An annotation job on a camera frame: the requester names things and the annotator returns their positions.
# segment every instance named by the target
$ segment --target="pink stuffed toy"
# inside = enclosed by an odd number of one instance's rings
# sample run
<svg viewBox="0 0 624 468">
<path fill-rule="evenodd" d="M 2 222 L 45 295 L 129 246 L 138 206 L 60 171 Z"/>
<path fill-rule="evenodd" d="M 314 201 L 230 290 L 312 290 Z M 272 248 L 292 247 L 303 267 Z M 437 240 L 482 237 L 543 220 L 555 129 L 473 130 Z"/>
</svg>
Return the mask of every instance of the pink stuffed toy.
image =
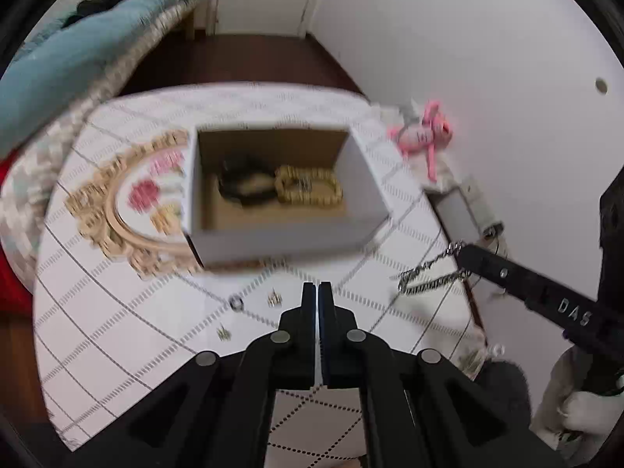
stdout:
<svg viewBox="0 0 624 468">
<path fill-rule="evenodd" d="M 403 127 L 392 127 L 388 129 L 388 137 L 399 147 L 403 156 L 410 156 L 416 152 L 427 148 L 427 170 L 429 179 L 438 181 L 436 174 L 436 146 L 446 146 L 453 132 L 450 124 L 440 112 L 440 103 L 430 101 L 425 106 L 422 121 L 413 118 L 406 121 Z"/>
</svg>

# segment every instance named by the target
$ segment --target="blue blanket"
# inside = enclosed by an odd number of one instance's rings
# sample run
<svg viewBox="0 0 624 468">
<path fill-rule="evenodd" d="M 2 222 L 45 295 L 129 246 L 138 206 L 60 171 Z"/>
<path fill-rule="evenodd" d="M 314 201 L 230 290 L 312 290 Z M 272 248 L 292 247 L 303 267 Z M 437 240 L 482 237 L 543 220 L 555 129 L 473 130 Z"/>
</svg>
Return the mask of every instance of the blue blanket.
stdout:
<svg viewBox="0 0 624 468">
<path fill-rule="evenodd" d="M 60 29 L 53 21 L 0 79 L 0 158 L 60 114 L 163 10 L 188 0 L 124 0 Z"/>
</svg>

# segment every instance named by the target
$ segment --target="gold bracelet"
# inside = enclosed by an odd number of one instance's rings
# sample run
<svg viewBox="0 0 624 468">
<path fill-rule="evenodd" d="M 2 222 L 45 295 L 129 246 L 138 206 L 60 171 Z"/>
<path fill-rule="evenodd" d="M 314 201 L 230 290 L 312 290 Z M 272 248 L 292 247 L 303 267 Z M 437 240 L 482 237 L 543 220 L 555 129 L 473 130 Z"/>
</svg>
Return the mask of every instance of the gold bracelet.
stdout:
<svg viewBox="0 0 624 468">
<path fill-rule="evenodd" d="M 329 184 L 334 189 L 333 195 L 314 193 L 311 184 L 314 179 Z M 298 191 L 287 190 L 293 183 L 299 184 Z M 279 201 L 288 204 L 336 206 L 342 202 L 342 188 L 330 169 L 300 169 L 282 165 L 275 171 L 275 189 Z"/>
</svg>

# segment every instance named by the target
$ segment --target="white table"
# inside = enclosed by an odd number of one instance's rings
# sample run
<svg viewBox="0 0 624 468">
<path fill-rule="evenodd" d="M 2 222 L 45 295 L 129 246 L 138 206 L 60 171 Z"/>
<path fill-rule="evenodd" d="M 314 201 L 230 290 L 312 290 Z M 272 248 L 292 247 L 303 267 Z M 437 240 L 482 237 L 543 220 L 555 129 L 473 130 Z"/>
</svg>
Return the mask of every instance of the white table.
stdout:
<svg viewBox="0 0 624 468">
<path fill-rule="evenodd" d="M 176 170 L 161 173 L 152 163 L 177 160 L 183 169 L 180 135 L 196 124 L 246 122 L 350 126 L 387 194 L 391 221 L 354 253 L 282 259 L 226 273 L 189 273 L 194 260 L 176 233 L 175 220 L 168 225 L 169 234 L 158 232 L 149 213 L 127 207 L 127 195 L 132 184 L 151 177 L 160 184 L 159 202 L 175 204 L 176 196 L 183 195 L 176 191 Z M 182 130 L 179 140 L 154 151 L 150 143 L 171 130 Z M 142 153 L 141 159 L 121 167 L 123 177 L 111 186 L 110 178 L 102 178 L 112 170 L 106 163 L 117 154 L 130 156 L 131 149 Z M 108 212 L 98 206 L 88 216 L 83 208 L 76 212 L 76 202 L 93 203 L 94 191 L 102 191 L 92 187 L 69 203 L 77 218 L 70 213 L 68 195 L 85 184 L 109 189 Z M 79 233 L 79 221 L 86 237 Z M 386 129 L 366 100 L 353 93 L 232 83 L 114 99 L 92 114 L 74 143 L 41 240 L 35 347 L 52 423 L 70 448 L 78 447 L 194 354 L 207 349 L 222 356 L 236 353 L 275 330 L 282 311 L 299 304 L 304 281 L 331 281 L 336 304 L 351 309 L 360 328 L 385 338 L 392 348 L 416 353 L 434 347 L 461 365 L 485 341 L 460 284 L 400 296 L 388 308 L 396 296 L 391 276 L 446 245 L 422 189 L 386 140 Z M 454 268 L 451 259 L 444 259 L 428 276 Z M 282 296 L 281 308 L 269 307 L 272 290 Z M 244 312 L 229 308 L 232 294 L 242 296 Z M 230 340 L 220 339 L 221 327 L 230 331 Z M 279 392 L 272 426 L 266 457 L 270 467 L 332 466 L 364 453 L 356 390 L 315 386 L 310 392 Z"/>
</svg>

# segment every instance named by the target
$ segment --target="cardboard box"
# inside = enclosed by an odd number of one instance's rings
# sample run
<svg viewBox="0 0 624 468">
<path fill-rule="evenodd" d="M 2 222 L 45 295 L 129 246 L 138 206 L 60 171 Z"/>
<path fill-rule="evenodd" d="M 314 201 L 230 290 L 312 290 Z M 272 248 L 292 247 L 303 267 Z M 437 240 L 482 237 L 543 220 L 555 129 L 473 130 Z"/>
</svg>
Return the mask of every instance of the cardboard box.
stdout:
<svg viewBox="0 0 624 468">
<path fill-rule="evenodd" d="M 389 216 L 363 150 L 348 129 L 200 127 L 189 145 L 192 169 L 182 225 L 204 267 L 359 248 Z M 342 186 L 342 203 L 297 206 L 275 199 L 242 207 L 223 199 L 215 173 L 233 156 L 251 156 L 273 170 L 280 165 L 330 168 Z"/>
</svg>

